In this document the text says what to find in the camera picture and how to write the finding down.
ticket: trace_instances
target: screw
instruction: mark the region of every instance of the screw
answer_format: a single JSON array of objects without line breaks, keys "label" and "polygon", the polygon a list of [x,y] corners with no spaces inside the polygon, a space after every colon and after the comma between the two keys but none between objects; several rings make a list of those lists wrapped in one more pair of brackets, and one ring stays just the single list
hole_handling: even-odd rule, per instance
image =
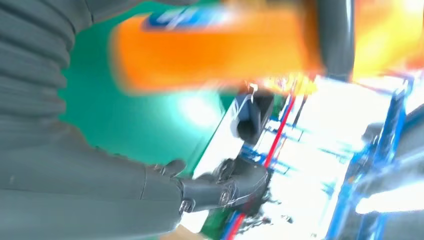
[{"label": "screw", "polygon": [[187,200],[183,200],[181,202],[181,206],[179,206],[179,214],[183,214],[183,212],[189,212],[191,208],[191,204]]},{"label": "screw", "polygon": [[229,191],[223,191],[221,193],[221,197],[219,198],[219,204],[221,206],[225,206],[230,201],[230,192]]}]

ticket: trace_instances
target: light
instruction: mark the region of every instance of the light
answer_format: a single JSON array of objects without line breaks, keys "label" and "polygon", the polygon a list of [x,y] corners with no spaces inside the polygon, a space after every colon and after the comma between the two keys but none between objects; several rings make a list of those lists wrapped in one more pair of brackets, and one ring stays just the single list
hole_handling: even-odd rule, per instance
[{"label": "light", "polygon": [[358,214],[392,213],[424,210],[424,182],[417,182],[390,191],[362,198],[356,206]]},{"label": "light", "polygon": [[188,121],[202,128],[216,126],[222,118],[218,102],[206,96],[183,97],[178,106]]}]

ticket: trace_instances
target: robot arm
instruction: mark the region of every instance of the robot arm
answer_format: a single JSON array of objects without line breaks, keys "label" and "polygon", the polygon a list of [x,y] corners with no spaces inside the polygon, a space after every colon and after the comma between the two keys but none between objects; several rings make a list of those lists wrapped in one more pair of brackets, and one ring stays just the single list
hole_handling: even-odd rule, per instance
[{"label": "robot arm", "polygon": [[[75,35],[138,2],[0,1],[0,239],[142,239],[172,231],[183,211],[242,204],[264,184],[259,167],[218,183],[160,174],[89,147],[58,120]],[[252,171],[255,189],[241,184]],[[246,194],[221,201],[229,186]]]}]

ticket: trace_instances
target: orange bottle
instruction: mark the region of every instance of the orange bottle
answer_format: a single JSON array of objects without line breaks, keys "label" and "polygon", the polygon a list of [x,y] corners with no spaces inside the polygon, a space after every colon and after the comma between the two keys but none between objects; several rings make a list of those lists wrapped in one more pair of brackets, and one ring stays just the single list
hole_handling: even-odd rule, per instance
[{"label": "orange bottle", "polygon": [[[422,0],[357,2],[353,78],[404,60],[423,30]],[[317,23],[308,11],[212,7],[132,17],[112,36],[118,78],[127,91],[145,93],[323,73]]]}]

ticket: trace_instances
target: green wall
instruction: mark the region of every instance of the green wall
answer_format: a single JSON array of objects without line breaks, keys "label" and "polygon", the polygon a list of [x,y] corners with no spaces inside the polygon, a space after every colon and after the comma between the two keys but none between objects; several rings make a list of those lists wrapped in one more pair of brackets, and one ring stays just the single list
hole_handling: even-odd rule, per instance
[{"label": "green wall", "polygon": [[182,158],[191,173],[233,96],[205,91],[128,96],[117,88],[109,68],[114,26],[135,14],[169,8],[145,2],[77,37],[64,72],[68,87],[60,93],[67,102],[63,119],[79,127],[93,146],[144,163]]}]

